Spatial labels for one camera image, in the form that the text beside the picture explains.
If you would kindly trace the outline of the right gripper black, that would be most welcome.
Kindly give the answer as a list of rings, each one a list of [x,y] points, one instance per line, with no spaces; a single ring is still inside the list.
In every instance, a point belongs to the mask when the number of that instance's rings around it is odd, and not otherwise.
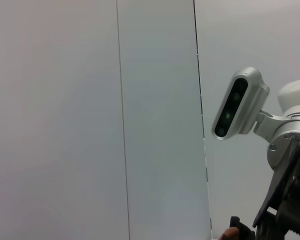
[[[300,236],[300,140],[292,138],[278,166],[274,169],[267,195],[254,219],[256,233],[230,218],[237,228],[237,240],[283,240],[287,232]]]

